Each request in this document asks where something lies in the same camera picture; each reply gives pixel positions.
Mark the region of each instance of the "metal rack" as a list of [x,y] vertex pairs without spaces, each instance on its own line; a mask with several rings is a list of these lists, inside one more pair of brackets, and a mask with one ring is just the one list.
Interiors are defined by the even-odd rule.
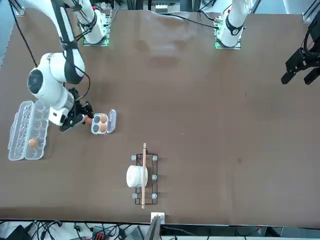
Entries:
[[[143,161],[143,154],[136,154],[135,165],[142,166]],[[158,204],[158,154],[156,153],[149,153],[148,150],[146,151],[146,157],[151,158],[152,162],[152,175],[148,177],[151,181],[151,194],[148,194],[145,198],[145,205],[155,205]],[[141,205],[142,199],[142,190],[140,187],[136,187],[135,191],[132,196],[136,196],[134,198],[134,204]]]

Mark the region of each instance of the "wooden dowel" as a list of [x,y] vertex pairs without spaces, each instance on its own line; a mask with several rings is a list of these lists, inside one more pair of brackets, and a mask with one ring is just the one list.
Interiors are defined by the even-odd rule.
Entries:
[[147,144],[143,144],[143,158],[142,158],[142,203],[141,208],[145,209],[146,198],[146,157],[147,157]]

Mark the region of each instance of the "egg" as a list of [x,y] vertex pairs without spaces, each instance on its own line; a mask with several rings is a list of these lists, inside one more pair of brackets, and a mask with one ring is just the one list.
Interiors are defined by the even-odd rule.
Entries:
[[84,122],[85,122],[86,124],[91,125],[91,124],[92,124],[92,118],[90,118],[89,116],[86,116],[85,119],[84,119]]
[[28,141],[28,145],[29,145],[29,147],[31,147],[31,148],[36,147],[36,146],[38,145],[37,139],[31,138],[31,139]]
[[100,125],[100,132],[104,133],[106,130],[107,130],[107,125],[104,124],[104,123],[102,123],[102,124]]
[[101,115],[100,121],[105,124],[107,122],[107,116],[105,114]]

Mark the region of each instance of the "table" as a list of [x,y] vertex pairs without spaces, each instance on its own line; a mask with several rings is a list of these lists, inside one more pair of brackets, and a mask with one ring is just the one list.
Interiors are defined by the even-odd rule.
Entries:
[[[19,22],[37,60],[61,50],[44,14],[28,9]],[[80,48],[86,99],[95,112],[117,110],[116,132],[51,124],[43,159],[11,162],[9,129],[32,99],[33,68],[14,27],[0,72],[0,218],[149,223],[165,212],[171,224],[318,227],[320,82],[305,85],[303,72],[280,81],[307,25],[281,14],[245,25],[241,50],[215,49],[211,28],[118,11],[109,47]],[[158,204],[145,210],[125,180],[143,143],[159,156]]]

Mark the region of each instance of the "egg carton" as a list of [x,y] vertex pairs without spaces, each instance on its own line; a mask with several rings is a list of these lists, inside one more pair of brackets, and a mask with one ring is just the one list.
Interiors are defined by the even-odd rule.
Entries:
[[[49,109],[49,106],[39,100],[35,103],[21,103],[10,129],[9,160],[38,160],[43,157],[49,126]],[[30,140],[36,143],[35,146],[28,144]]]
[[91,132],[95,135],[98,134],[110,134],[116,128],[117,112],[111,109],[109,114],[107,113],[95,113],[93,115]]

